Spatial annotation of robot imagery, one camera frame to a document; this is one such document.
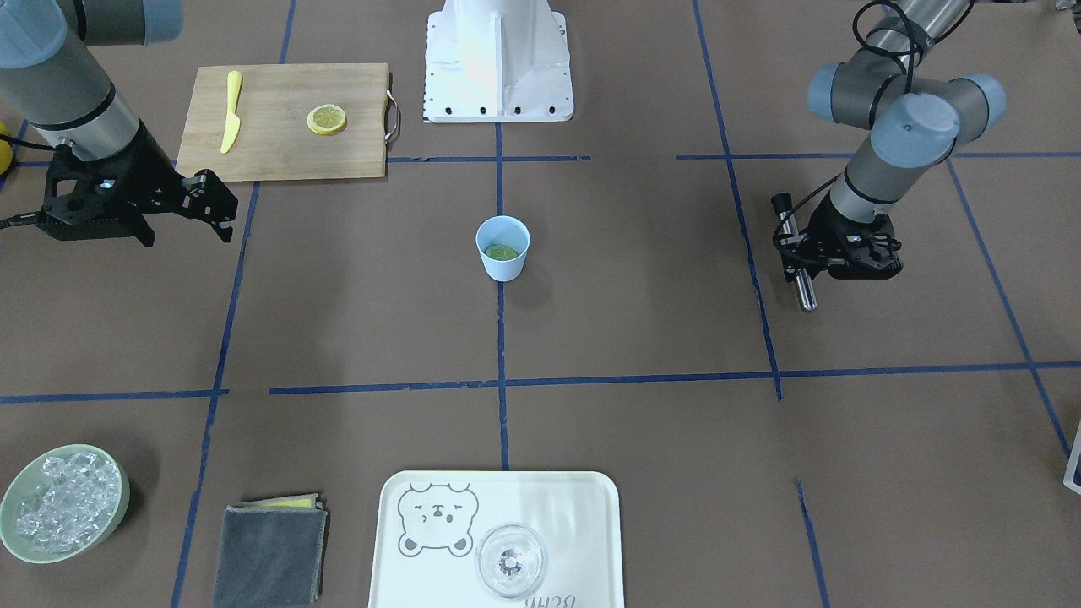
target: yellow knife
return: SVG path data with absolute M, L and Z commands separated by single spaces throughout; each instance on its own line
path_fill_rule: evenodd
M 228 90 L 226 95 L 225 135 L 222 137 L 222 154 L 229 151 L 232 144 L 240 134 L 240 117 L 237 116 L 237 101 L 240 98 L 240 82 L 243 78 L 240 72 L 232 70 L 229 72 Z

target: yellow sponge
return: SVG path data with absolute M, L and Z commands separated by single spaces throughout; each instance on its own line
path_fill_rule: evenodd
M 8 134 L 8 125 L 0 122 L 0 134 Z M 11 149 L 11 144 L 8 142 L 0 142 L 0 175 L 3 175 L 11 169 L 11 162 L 15 159 L 15 153 Z

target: lemon slice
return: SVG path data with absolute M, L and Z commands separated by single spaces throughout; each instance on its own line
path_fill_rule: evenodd
M 334 104 L 323 104 L 308 113 L 308 129 L 319 135 L 337 133 L 345 128 L 345 110 Z

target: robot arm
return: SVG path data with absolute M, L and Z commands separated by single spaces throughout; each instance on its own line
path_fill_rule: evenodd
M 902 270 L 890 211 L 927 169 L 983 135 L 1005 111 L 1005 93 L 990 76 L 949 82 L 913 76 L 963 21 L 971 0 L 876 2 L 856 18 L 880 4 L 892 12 L 866 40 L 857 32 L 859 51 L 846 64 L 822 68 L 808 91 L 812 113 L 870 134 L 804 229 L 796 225 L 790 195 L 773 197 L 782 221 L 774 244 L 806 312 L 816 307 L 811 280 L 823 270 L 839 279 L 888 279 Z
M 0 95 L 55 150 L 35 222 L 50 236 L 150 247 L 143 215 L 172 212 L 230 240 L 236 197 L 210 171 L 173 170 L 83 42 L 148 44 L 182 25 L 179 0 L 0 0 Z

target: bolt hole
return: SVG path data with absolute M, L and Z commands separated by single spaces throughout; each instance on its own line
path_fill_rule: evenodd
M 56 182 L 56 194 L 53 196 L 68 196 L 75 191 L 75 186 L 78 184 L 75 180 L 64 180 L 62 182 Z

